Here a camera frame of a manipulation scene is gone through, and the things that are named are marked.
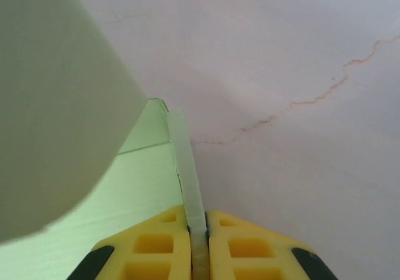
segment brown stain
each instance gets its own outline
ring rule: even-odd
[[[395,38],[386,40],[386,39],[380,39],[374,43],[374,46],[372,47],[372,52],[369,53],[366,57],[361,58],[361,59],[352,59],[346,64],[343,65],[342,70],[343,70],[343,78],[333,84],[326,92],[324,92],[322,95],[315,97],[314,99],[311,100],[304,100],[304,101],[293,101],[289,103],[289,106],[286,109],[283,109],[281,111],[281,114],[279,116],[270,116],[267,119],[260,120],[253,124],[252,126],[249,127],[242,127],[239,132],[237,132],[232,139],[228,141],[196,141],[192,140],[193,144],[210,144],[212,146],[226,146],[228,144],[231,144],[235,141],[238,140],[239,136],[245,133],[250,133],[251,131],[261,128],[263,126],[267,126],[269,124],[272,124],[273,122],[277,121],[281,116],[284,116],[286,112],[295,109],[298,106],[305,106],[305,105],[313,105],[318,102],[321,102],[325,99],[328,99],[331,97],[341,86],[346,84],[349,81],[349,75],[348,75],[348,68],[352,66],[357,66],[359,64],[364,64],[368,61],[370,61],[379,51],[379,48],[384,45],[384,44],[393,44],[396,41],[400,41],[400,35],[396,36]]]

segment white cylinder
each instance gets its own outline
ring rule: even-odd
[[[76,205],[146,103],[79,0],[0,0],[0,242]]]

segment yellow plastic block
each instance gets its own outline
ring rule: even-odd
[[[189,280],[190,239],[184,207],[170,210],[98,242],[114,247],[96,280]]]
[[[309,280],[291,252],[309,246],[221,211],[207,217],[211,280]]]

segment white wall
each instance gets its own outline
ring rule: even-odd
[[[189,116],[205,206],[400,274],[400,0],[82,0]]]

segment green surface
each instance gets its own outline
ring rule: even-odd
[[[149,100],[119,153],[168,142],[167,113],[163,100]]]
[[[161,126],[168,123],[165,105],[150,100],[145,112],[154,119],[139,119],[133,130],[142,147],[118,155],[73,212],[46,231],[0,246],[1,279],[66,279],[98,241],[183,203],[175,148]]]

